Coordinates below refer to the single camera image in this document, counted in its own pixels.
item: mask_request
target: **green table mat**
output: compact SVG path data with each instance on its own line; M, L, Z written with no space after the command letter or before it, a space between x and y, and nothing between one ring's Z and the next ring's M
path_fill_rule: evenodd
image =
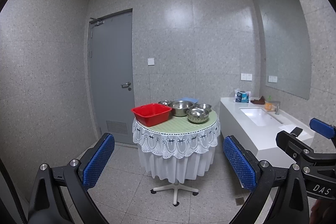
M205 123L192 123L185 117L169 117L169 120L163 123L159 123L153 127L146 127L141 124L143 127L148 128L149 130L161 133L188 133L193 131L198 131L205 129L212 124L217 119L217 114L213 110L209 113L209 118Z

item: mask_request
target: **stainless steel bowl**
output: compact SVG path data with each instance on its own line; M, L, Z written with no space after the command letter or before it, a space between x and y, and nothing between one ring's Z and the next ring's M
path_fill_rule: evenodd
M187 118L194 123L205 122L209 118L209 111L202 108L191 108L187 110Z
M211 105L209 105L209 104L198 104L195 107L196 108L206 109L209 112L211 111Z
M169 100L163 100L163 101L158 102L158 104L167 106L170 102L171 101Z
M172 101L168 104L172 108L172 114L177 117L187 116L187 110L194 106L193 102L190 101Z

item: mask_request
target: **table base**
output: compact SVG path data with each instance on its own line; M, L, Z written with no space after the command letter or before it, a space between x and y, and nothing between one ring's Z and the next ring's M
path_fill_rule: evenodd
M183 184L180 184L179 181L176 179L175 183L172 184L168 184L168 185L164 185L164 186L160 186L160 187L155 187L151 190L152 194L156 194L157 191L163 191L163 190L168 190L168 189L174 189L174 198L173 198L173 205L176 207L178 206L180 203L177 201L177 191L179 189L182 190L186 190L186 191L190 191L193 192L193 195L198 195L198 189L196 188L192 188Z

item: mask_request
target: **speckled wall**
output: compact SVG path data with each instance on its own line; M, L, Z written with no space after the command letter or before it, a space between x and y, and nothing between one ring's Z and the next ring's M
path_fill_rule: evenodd
M266 56L263 29L260 28L261 84L260 95L281 101L281 108L309 124L312 117L327 123L336 121L336 14L328 0L300 0L307 21L311 50L311 87L309 100L265 85ZM260 12L256 9L258 20ZM315 152L335 152L330 140L315 135Z
M29 199L40 164L96 139L86 97L88 0L8 0L0 13L0 157Z
M259 95L252 0L90 0L87 19L129 8L136 105L188 96L218 110L220 97L235 88ZM240 81L240 73L252 73L253 81Z

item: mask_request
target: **mirror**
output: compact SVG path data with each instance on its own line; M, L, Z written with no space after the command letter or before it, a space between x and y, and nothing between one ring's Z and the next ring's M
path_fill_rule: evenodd
M266 85L309 99L311 53L299 0L259 0L266 48Z

